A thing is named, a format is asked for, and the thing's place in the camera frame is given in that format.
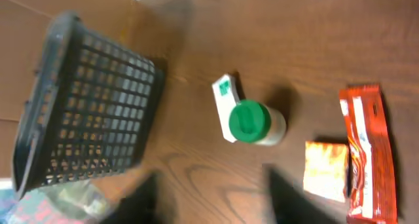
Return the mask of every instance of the red wrapper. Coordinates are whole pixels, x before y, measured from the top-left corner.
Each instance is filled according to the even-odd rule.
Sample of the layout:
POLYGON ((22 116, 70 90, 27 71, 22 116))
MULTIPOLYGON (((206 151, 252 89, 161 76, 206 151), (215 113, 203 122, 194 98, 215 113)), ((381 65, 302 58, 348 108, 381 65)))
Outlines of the red wrapper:
POLYGON ((392 150, 379 86, 341 90, 352 158, 348 223, 397 223, 392 150))

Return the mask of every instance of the gray basket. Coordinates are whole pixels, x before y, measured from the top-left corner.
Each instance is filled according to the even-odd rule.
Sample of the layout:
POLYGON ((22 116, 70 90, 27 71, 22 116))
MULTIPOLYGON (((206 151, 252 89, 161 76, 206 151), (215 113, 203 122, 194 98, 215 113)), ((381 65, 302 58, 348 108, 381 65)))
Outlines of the gray basket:
POLYGON ((18 128, 18 197, 43 185, 123 173, 143 154, 163 85, 150 60, 86 29, 73 13, 59 16, 18 128))

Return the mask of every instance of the white container with green lid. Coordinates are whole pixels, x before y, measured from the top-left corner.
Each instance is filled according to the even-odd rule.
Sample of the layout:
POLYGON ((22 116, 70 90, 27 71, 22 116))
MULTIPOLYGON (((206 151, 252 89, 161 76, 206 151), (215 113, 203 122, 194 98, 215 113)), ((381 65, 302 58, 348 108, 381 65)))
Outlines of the white container with green lid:
POLYGON ((237 140, 257 145, 276 145, 287 129, 279 111, 253 100, 242 100, 236 105, 228 125, 237 140))

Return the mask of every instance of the green logo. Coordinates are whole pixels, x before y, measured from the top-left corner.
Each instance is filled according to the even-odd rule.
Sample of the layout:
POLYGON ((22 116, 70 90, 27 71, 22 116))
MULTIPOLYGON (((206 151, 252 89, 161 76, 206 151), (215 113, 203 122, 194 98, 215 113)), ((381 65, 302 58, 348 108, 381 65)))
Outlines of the green logo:
POLYGON ((219 85, 221 96, 225 96, 230 88, 230 82, 225 81, 219 85))

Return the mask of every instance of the green bottle cap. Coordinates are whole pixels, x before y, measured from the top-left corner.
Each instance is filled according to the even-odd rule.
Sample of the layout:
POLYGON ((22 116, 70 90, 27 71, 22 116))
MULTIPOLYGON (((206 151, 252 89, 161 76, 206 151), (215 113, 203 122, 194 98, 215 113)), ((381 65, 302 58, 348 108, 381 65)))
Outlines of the green bottle cap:
POLYGON ((270 129, 268 109, 253 100, 242 100, 231 111, 228 125, 240 141, 253 143, 263 139, 270 129))

